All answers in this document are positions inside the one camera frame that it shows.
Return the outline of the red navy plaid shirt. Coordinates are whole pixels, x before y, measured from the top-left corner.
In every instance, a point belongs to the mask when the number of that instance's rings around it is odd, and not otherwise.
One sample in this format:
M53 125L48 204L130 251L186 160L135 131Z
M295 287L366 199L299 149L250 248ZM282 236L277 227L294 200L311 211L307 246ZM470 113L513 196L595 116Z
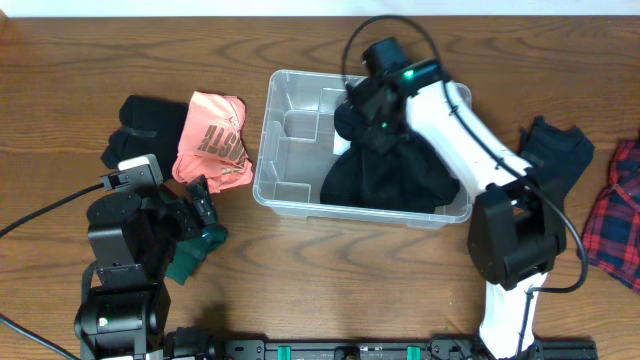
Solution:
M639 291L639 142L622 140L609 165L582 240L588 261Z

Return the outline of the dark navy garment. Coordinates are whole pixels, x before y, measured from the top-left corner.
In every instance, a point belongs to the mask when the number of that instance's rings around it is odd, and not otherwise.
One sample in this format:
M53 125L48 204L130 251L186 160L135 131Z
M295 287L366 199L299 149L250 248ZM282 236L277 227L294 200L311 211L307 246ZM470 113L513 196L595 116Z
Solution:
M519 155L535 168L562 182L564 195L576 185L593 160L595 146L578 127L558 129L536 116L521 130Z

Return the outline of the large black garment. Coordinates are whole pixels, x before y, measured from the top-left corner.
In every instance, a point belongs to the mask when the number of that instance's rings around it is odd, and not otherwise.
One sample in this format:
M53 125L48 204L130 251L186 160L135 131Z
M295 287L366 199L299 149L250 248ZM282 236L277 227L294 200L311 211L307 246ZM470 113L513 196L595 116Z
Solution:
M410 129L403 109L381 108L367 117L346 101L334 112L334 126L350 146L324 179L322 204L433 213L458 195L459 180Z

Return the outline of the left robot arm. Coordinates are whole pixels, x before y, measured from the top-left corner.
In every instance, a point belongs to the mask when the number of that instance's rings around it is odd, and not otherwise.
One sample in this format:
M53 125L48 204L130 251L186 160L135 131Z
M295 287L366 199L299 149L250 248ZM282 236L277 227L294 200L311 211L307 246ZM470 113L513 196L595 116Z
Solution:
M162 185L120 190L87 210L96 257L83 274L74 330L84 359L149 359L162 352L171 299L165 286L179 242L217 224L207 181L178 197Z

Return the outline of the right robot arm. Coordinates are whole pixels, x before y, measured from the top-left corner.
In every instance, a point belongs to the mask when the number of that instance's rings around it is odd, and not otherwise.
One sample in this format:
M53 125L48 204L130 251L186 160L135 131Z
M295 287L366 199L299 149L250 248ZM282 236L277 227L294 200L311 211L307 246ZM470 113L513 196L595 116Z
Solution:
M473 202L467 247L486 283L479 338L493 358L529 356L538 295L566 247L560 184L496 138L438 59L414 62L387 38L362 61L368 75L336 114L359 159L355 199L423 211L465 190Z

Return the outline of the clear plastic storage bin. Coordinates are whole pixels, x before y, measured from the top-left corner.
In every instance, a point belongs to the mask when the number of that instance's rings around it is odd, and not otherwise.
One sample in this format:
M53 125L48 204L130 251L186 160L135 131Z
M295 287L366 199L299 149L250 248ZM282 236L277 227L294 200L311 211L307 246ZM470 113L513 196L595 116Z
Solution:
M326 205L324 179L340 155L333 154L334 111L344 98L338 74L281 69L269 81L254 199L280 216L327 217L438 229L464 223L472 198L462 188L453 202L433 213Z

